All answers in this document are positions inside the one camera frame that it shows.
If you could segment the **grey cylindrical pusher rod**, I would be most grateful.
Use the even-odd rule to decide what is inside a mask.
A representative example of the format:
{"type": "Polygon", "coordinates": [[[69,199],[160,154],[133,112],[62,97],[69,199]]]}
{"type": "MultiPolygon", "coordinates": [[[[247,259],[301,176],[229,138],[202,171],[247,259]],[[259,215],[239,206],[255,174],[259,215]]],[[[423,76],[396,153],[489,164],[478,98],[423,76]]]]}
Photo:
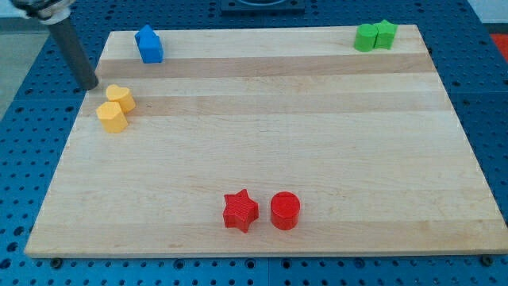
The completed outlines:
{"type": "Polygon", "coordinates": [[[60,48],[61,54],[78,85],[86,91],[97,87],[98,78],[71,20],[66,17],[61,21],[52,23],[48,25],[48,30],[56,45],[60,48]]]}

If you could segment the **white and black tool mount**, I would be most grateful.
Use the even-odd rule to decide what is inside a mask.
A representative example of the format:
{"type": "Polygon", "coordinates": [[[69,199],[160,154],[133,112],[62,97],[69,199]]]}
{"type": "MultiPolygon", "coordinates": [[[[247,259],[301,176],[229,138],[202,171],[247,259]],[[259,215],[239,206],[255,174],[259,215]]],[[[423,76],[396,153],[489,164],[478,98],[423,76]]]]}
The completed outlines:
{"type": "Polygon", "coordinates": [[[24,18],[35,18],[43,25],[54,25],[71,14],[75,0],[10,0],[24,18]]]}

